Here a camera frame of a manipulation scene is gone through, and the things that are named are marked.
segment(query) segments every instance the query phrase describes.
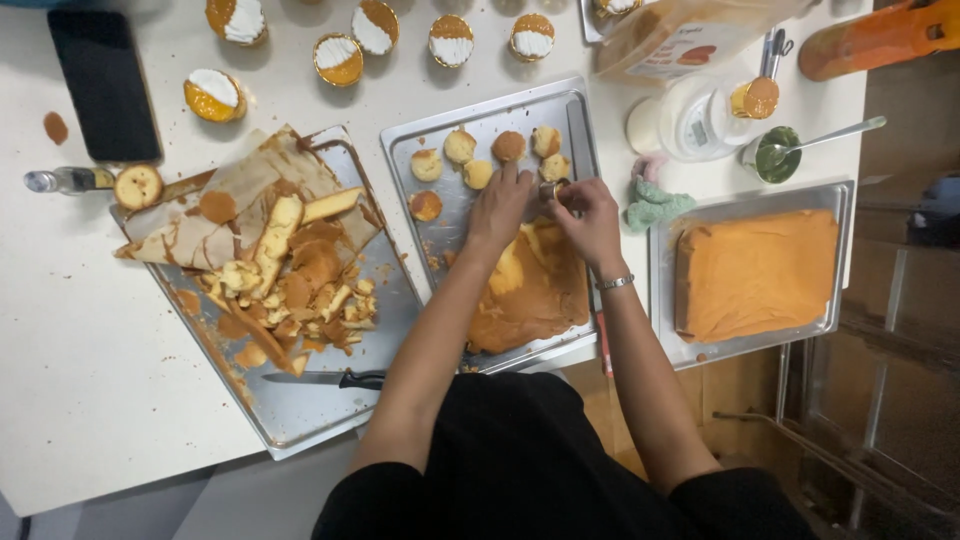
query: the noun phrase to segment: black knife handle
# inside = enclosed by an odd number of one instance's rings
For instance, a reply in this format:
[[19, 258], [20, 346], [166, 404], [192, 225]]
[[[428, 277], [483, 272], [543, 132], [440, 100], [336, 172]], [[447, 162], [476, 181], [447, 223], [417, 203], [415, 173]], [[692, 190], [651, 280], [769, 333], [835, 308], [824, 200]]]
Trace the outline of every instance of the black knife handle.
[[360, 373], [347, 371], [344, 373], [344, 377], [340, 379], [340, 387], [380, 390], [383, 388], [383, 380], [386, 377], [387, 372], [383, 370], [363, 371]]

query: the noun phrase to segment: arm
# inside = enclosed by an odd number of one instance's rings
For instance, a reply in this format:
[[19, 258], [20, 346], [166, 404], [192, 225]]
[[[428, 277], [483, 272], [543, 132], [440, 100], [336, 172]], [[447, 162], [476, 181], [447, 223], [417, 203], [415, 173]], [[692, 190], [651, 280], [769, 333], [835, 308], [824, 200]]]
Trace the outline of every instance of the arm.
[[[618, 210], [600, 179], [565, 188], [561, 197], [582, 211], [577, 219], [551, 202], [556, 220], [599, 281], [630, 274], [620, 253]], [[657, 340], [632, 284], [601, 292], [614, 382], [634, 445], [661, 492], [687, 479], [719, 471], [697, 432], [680, 380]]]
[[532, 183], [532, 173], [518, 175], [508, 163], [473, 204], [464, 249], [396, 352], [348, 474], [383, 461], [426, 470], [434, 422], [470, 319], [497, 259], [516, 237]]

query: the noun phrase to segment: hand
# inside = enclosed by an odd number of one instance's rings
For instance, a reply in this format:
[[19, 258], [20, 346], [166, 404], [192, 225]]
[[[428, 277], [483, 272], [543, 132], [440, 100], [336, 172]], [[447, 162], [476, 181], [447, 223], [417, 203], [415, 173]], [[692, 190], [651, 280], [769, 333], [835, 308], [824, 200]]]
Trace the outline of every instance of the hand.
[[530, 171], [517, 174], [516, 163], [495, 171], [470, 211], [467, 245], [490, 251], [497, 258], [516, 238], [523, 210], [534, 187]]
[[620, 253], [620, 222], [616, 201], [599, 178], [573, 183], [557, 194], [560, 200], [583, 217], [573, 217], [564, 205], [550, 201], [554, 220], [601, 281], [623, 278], [630, 273]]

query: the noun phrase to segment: baking tray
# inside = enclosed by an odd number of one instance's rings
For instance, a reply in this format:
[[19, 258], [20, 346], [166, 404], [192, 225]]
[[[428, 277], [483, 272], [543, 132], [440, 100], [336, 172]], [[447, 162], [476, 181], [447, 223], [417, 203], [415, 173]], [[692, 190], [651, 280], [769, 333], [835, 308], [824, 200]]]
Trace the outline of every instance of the baking tray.
[[[451, 131], [463, 126], [477, 141], [474, 156], [479, 160], [496, 163], [491, 153], [493, 140], [504, 131], [512, 130], [529, 136], [534, 128], [548, 125], [564, 134], [561, 154], [571, 158], [570, 118], [567, 111], [569, 103], [577, 103], [580, 125], [586, 126], [593, 163], [598, 163], [596, 144], [592, 125], [589, 121], [587, 87], [584, 79], [575, 77], [546, 86], [540, 86], [513, 95], [504, 96], [488, 102], [438, 114], [430, 118], [417, 120], [402, 126], [384, 130], [380, 136], [387, 162], [394, 176], [400, 201], [424, 189], [432, 189], [444, 201], [444, 210], [440, 217], [430, 222], [415, 221], [409, 211], [404, 214], [415, 238], [420, 244], [420, 260], [427, 271], [427, 280], [431, 290], [446, 276], [444, 251], [459, 252], [463, 247], [467, 230], [470, 206], [479, 193], [464, 184], [461, 174], [454, 171], [444, 157], [444, 174], [439, 180], [425, 183], [414, 178], [410, 171], [410, 158], [414, 152], [424, 148], [436, 148], [443, 154], [444, 139]], [[532, 156], [528, 141], [527, 157], [519, 163], [521, 169], [536, 171], [540, 158]], [[594, 321], [573, 327], [569, 331], [528, 343], [500, 355], [464, 353], [462, 369], [480, 373], [494, 373], [503, 370], [518, 370], [529, 367], [543, 355], [559, 355], [584, 344], [596, 341]]]
[[580, 19], [584, 23], [584, 39], [587, 43], [599, 43], [604, 40], [616, 23], [627, 15], [600, 18], [593, 7], [593, 0], [580, 0]]
[[[336, 126], [304, 140], [337, 175], [344, 188], [364, 186], [367, 189], [368, 208], [385, 223], [346, 128]], [[384, 369], [393, 360], [400, 342], [420, 313], [417, 295], [394, 246], [384, 227], [363, 249], [366, 261], [356, 261], [361, 269], [360, 278], [376, 281], [376, 331], [364, 333], [363, 342], [353, 346], [353, 356], [332, 346], [327, 346], [322, 353], [313, 352], [306, 371]], [[270, 361], [246, 371], [237, 366], [233, 357], [249, 339], [229, 340], [220, 335], [217, 320], [222, 311], [197, 286], [193, 277], [196, 274], [184, 273], [172, 264], [146, 266], [274, 459], [289, 457], [369, 420], [379, 392], [324, 384], [268, 382], [261, 376], [277, 371]], [[192, 291], [200, 298], [201, 310], [196, 315], [182, 308], [177, 293], [183, 290]]]
[[[650, 229], [650, 319], [660, 338], [660, 344], [676, 369], [807, 339], [837, 329], [855, 187], [853, 180], [846, 180], [770, 194], [739, 194], [736, 200], [698, 207], [670, 223], [658, 223]], [[801, 327], [765, 331], [716, 343], [686, 343], [680, 339], [674, 326], [674, 287], [677, 240], [684, 229], [705, 222], [715, 223], [801, 209], [830, 209], [840, 226], [834, 254], [833, 288], [824, 316]]]

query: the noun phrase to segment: white frosting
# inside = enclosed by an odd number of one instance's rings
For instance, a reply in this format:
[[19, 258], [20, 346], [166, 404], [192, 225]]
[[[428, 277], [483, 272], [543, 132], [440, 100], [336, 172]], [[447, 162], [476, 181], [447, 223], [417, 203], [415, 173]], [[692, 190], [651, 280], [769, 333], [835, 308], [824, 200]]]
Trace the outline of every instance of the white frosting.
[[460, 65], [470, 58], [473, 40], [466, 37], [431, 37], [430, 52], [447, 65]]
[[611, 13], [623, 13], [632, 8], [636, 0], [610, 0], [607, 3], [607, 11]]
[[198, 69], [190, 74], [188, 80], [224, 105], [236, 107], [240, 101], [237, 89], [229, 77], [216, 69]]
[[373, 24], [360, 6], [357, 6], [357, 8], [353, 10], [353, 23], [351, 27], [353, 28], [353, 36], [357, 38], [360, 45], [370, 54], [386, 54], [386, 52], [394, 46], [390, 35], [384, 32], [379, 26]]
[[260, 0], [236, 0], [230, 22], [224, 27], [227, 41], [253, 43], [263, 34], [267, 21], [263, 18], [263, 6]]
[[336, 67], [357, 52], [356, 45], [346, 37], [329, 37], [317, 47], [317, 66], [320, 69]]
[[514, 34], [514, 47], [521, 56], [543, 58], [553, 48], [553, 37], [529, 30], [517, 32]]

